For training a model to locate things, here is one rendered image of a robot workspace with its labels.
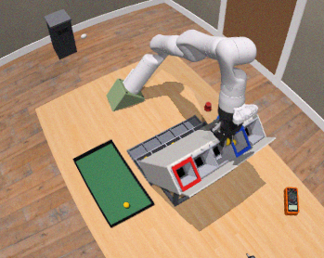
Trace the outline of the red rectangular frame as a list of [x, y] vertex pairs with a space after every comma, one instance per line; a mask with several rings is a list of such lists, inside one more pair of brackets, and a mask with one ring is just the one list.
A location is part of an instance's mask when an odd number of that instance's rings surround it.
[[[178, 176], [178, 174], [177, 174], [177, 172], [176, 172], [176, 169], [178, 169], [179, 167], [185, 165], [185, 164], [188, 163], [188, 162], [191, 163], [191, 165], [192, 165], [192, 167], [193, 167], [193, 170], [194, 170], [194, 172], [195, 172], [195, 174], [196, 174], [196, 176], [197, 176], [198, 179], [194, 180], [193, 182], [191, 182], [191, 183], [189, 183], [188, 185], [186, 185], [186, 186], [183, 187], [183, 185], [182, 185], [182, 183], [181, 183], [181, 180], [180, 180], [180, 178], [179, 178], [179, 176]], [[196, 169], [196, 166], [195, 166], [195, 164], [194, 164], [194, 162], [193, 162], [193, 160], [192, 160], [191, 157], [189, 157], [189, 158], [187, 158], [187, 159], [181, 161], [180, 163], [178, 163], [177, 165], [175, 165], [175, 166], [173, 166], [173, 167], [171, 167], [171, 168], [172, 168], [172, 170], [173, 170], [173, 172], [174, 172], [174, 174], [175, 174], [175, 177], [176, 177], [176, 179], [177, 179], [177, 181], [178, 181], [178, 184], [179, 184], [179, 186], [181, 187], [181, 189], [182, 189], [183, 192], [184, 192], [185, 190], [189, 189], [190, 187], [193, 187], [194, 185], [198, 184], [198, 183], [201, 181], [201, 178], [200, 178], [200, 176], [199, 176], [199, 173], [198, 173], [198, 171], [197, 171], [197, 169]]]

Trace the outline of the orange digital multimeter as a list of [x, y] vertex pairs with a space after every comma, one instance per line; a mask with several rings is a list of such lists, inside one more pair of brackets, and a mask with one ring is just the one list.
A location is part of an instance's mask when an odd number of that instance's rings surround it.
[[285, 215], [296, 215], [299, 213], [297, 187], [286, 187], [284, 189], [284, 213]]

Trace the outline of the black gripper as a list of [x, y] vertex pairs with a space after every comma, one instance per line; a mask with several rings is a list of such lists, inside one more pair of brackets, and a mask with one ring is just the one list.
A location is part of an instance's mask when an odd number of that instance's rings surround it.
[[221, 110], [219, 105], [218, 105], [218, 115], [219, 115], [219, 120], [217, 122], [217, 126], [216, 127], [212, 126], [210, 130], [212, 131], [214, 136], [219, 139], [220, 141], [219, 145], [222, 148], [225, 148], [227, 146], [227, 139], [228, 138], [230, 139], [230, 145], [231, 145], [233, 143], [234, 135], [236, 134], [236, 132], [240, 130], [243, 123], [239, 124], [239, 126], [237, 124], [234, 124], [232, 122], [233, 113], [229, 113]]

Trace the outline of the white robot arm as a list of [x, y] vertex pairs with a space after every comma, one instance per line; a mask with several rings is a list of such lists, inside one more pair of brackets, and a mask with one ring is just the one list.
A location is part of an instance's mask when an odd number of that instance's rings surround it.
[[[138, 94], [168, 55], [185, 58], [191, 62], [198, 62], [207, 57], [218, 60], [221, 72], [218, 101], [220, 109], [233, 113], [234, 124], [244, 123], [257, 114], [256, 105], [244, 104], [247, 83], [245, 71], [239, 68], [233, 68], [234, 72], [232, 71], [232, 66], [248, 64], [256, 58], [257, 50], [252, 40], [247, 37], [227, 39], [227, 37], [211, 36], [196, 30], [188, 30], [181, 35], [158, 34], [154, 37], [149, 47], [158, 55], [144, 55], [136, 67], [129, 72], [123, 81], [124, 87], [129, 92]], [[182, 52], [187, 56], [185, 57]]]

